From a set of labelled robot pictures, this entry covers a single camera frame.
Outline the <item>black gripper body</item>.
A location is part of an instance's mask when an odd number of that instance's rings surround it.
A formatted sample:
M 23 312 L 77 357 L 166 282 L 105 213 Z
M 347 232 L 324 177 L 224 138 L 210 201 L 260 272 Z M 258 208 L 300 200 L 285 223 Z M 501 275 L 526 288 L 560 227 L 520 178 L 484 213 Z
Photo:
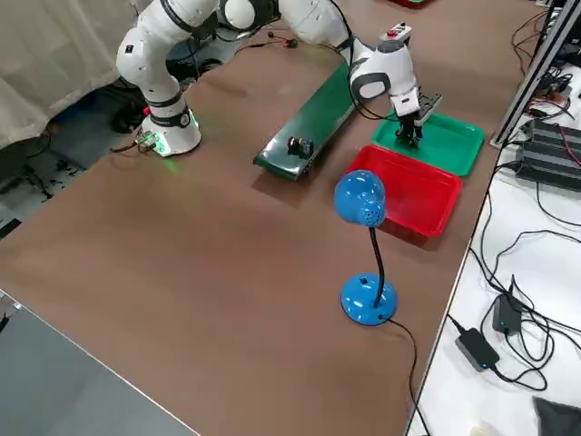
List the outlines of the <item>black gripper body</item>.
M 418 113 L 406 114 L 398 117 L 398 133 L 417 133 L 424 124 L 423 119 Z

